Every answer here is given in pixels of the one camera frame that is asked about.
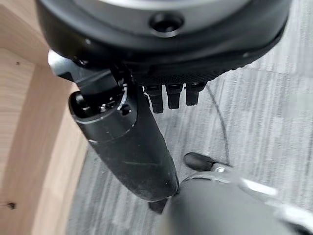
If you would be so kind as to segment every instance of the chair wheel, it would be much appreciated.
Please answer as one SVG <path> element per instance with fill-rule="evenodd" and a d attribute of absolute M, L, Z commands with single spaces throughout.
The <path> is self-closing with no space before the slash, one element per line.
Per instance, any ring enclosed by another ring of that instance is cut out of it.
<path fill-rule="evenodd" d="M 187 167 L 196 171 L 209 171 L 213 164 L 216 163 L 212 158 L 199 154 L 199 153 L 187 153 L 183 162 Z"/>
<path fill-rule="evenodd" d="M 157 201 L 157 202 L 149 202 L 149 208 L 150 210 L 154 211 L 157 214 L 162 214 L 164 207 L 166 205 L 167 198 Z"/>

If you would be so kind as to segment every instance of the black cable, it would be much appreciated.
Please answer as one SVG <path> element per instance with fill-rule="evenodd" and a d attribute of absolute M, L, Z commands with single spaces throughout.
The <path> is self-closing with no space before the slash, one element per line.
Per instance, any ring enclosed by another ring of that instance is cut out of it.
<path fill-rule="evenodd" d="M 207 89 L 207 91 L 209 92 L 210 96 L 211 96 L 211 100 L 216 108 L 216 111 L 219 115 L 219 119 L 221 122 L 221 126 L 222 126 L 222 131 L 223 131 L 223 137 L 224 137 L 224 143 L 225 143 L 225 155 L 226 155 L 226 165 L 230 165 L 230 159 L 229 159 L 229 149 L 228 149 L 228 139 L 227 139 L 227 134 L 226 134 L 226 127 L 225 127 L 225 123 L 224 123 L 224 119 L 222 117 L 220 108 L 215 100 L 215 97 L 210 89 L 210 87 L 208 85 L 205 86 L 205 88 Z"/>

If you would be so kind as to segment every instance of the wooden panel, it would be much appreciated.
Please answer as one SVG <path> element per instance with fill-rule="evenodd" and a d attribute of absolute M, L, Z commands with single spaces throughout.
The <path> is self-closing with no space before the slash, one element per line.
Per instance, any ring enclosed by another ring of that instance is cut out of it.
<path fill-rule="evenodd" d="M 86 148 L 87 141 L 66 107 L 53 147 L 32 234 L 64 234 Z"/>
<path fill-rule="evenodd" d="M 4 0 L 2 3 L 14 15 L 19 16 L 33 30 L 40 31 L 36 17 L 36 6 L 34 0 Z"/>
<path fill-rule="evenodd" d="M 34 64 L 47 66 L 48 46 L 42 34 L 15 15 L 11 9 L 5 5 L 0 6 L 0 47 Z"/>
<path fill-rule="evenodd" d="M 1 234 L 31 234 L 49 164 L 58 151 L 56 139 L 66 126 L 63 116 L 71 86 L 49 68 L 36 66 L 3 179 L 3 202 L 16 203 L 16 208 L 1 207 Z"/>
<path fill-rule="evenodd" d="M 0 49 L 0 186 L 35 65 Z"/>

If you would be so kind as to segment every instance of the floor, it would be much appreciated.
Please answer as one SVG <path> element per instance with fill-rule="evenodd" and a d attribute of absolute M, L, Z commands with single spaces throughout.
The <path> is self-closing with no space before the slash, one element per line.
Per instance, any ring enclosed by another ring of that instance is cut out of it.
<path fill-rule="evenodd" d="M 313 0 L 294 0 L 284 38 L 271 52 L 208 85 L 225 121 L 231 164 L 313 212 Z M 187 152 L 225 161 L 221 123 L 207 90 L 198 106 L 184 104 L 182 94 L 179 110 L 155 115 L 180 180 L 192 172 L 182 164 Z M 159 220 L 89 149 L 67 234 L 149 235 Z"/>

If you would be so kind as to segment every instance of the screw hole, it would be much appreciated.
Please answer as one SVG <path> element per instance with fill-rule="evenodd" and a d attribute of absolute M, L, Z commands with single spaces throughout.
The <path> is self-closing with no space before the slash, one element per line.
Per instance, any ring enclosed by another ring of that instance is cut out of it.
<path fill-rule="evenodd" d="M 175 15 L 158 14 L 151 18 L 149 24 L 153 34 L 161 38 L 170 38 L 179 33 L 183 20 Z"/>
<path fill-rule="evenodd" d="M 6 204 L 8 208 L 10 208 L 11 210 L 14 210 L 16 209 L 16 203 L 14 202 L 10 202 L 8 204 Z"/>

